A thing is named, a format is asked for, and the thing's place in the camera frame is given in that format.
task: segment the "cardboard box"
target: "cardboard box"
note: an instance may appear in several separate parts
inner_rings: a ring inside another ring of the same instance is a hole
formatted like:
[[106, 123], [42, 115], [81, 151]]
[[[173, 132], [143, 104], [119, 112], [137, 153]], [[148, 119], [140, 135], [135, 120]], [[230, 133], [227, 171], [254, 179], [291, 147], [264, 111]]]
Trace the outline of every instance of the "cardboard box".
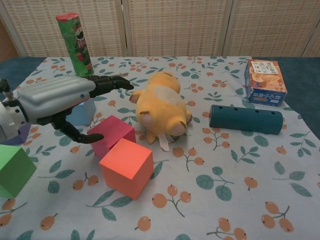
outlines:
[[122, 138], [136, 142], [135, 129], [113, 115], [91, 128], [87, 134], [102, 134], [104, 136], [102, 140], [91, 143], [94, 154], [101, 159]]
[[284, 101], [287, 88], [277, 61], [249, 59], [244, 78], [249, 102], [278, 107]]
[[144, 146], [120, 139], [99, 162], [106, 184], [136, 200], [152, 173], [152, 151]]
[[21, 147], [0, 145], [0, 153], [0, 196], [15, 198], [36, 166]]

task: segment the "red can lid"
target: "red can lid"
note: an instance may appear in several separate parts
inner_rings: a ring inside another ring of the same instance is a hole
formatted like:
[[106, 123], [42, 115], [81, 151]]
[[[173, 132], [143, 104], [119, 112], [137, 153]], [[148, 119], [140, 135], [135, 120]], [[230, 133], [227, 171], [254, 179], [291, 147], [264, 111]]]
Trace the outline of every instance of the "red can lid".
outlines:
[[68, 21], [70, 19], [75, 19], [77, 17], [79, 17], [79, 13], [68, 12], [68, 13], [56, 16], [55, 19], [57, 19], [58, 21]]

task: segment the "yellow plush toy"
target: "yellow plush toy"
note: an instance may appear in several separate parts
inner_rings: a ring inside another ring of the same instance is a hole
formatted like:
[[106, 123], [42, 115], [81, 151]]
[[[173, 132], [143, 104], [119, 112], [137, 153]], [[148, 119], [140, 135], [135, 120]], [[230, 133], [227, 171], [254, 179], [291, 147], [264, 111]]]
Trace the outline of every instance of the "yellow plush toy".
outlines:
[[149, 78], [146, 89], [134, 91], [130, 96], [130, 101], [136, 104], [138, 122], [147, 129], [147, 142], [152, 144], [158, 137], [165, 151], [169, 151], [166, 136], [184, 134], [192, 120], [179, 92], [177, 77], [170, 72], [157, 72]]

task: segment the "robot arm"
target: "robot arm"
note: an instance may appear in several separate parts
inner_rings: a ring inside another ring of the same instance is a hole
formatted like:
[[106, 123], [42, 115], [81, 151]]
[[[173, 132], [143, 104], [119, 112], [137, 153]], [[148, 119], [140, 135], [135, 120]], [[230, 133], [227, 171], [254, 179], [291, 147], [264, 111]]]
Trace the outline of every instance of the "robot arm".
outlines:
[[134, 86], [121, 76], [63, 76], [21, 87], [14, 98], [7, 81], [1, 80], [0, 92], [8, 101], [0, 103], [0, 143], [18, 135], [18, 129], [26, 123], [52, 124], [78, 143], [97, 142], [103, 139], [102, 134], [80, 134], [66, 117], [87, 99], [120, 88], [132, 90]]

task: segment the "green block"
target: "green block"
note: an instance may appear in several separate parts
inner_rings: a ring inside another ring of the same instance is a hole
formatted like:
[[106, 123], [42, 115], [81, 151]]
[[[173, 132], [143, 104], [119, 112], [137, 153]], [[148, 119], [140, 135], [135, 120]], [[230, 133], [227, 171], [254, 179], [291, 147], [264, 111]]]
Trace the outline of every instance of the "green block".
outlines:
[[21, 147], [0, 145], [0, 196], [15, 198], [35, 170]]

